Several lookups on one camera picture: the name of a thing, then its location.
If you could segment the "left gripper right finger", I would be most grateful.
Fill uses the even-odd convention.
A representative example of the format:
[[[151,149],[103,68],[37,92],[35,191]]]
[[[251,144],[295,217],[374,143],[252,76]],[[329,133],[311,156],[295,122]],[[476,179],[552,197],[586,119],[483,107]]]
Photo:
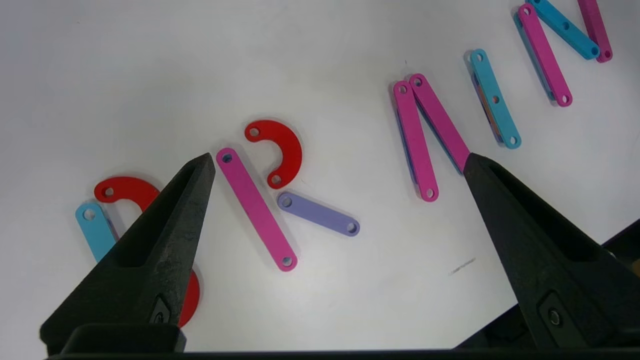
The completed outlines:
[[[463,174],[540,349],[639,348],[639,277],[498,162]]]

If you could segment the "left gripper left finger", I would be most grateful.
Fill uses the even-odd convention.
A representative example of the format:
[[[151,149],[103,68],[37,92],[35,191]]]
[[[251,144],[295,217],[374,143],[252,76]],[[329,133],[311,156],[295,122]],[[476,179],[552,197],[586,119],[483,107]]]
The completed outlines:
[[[182,352],[178,322],[216,169],[188,161],[43,322],[49,352]]]

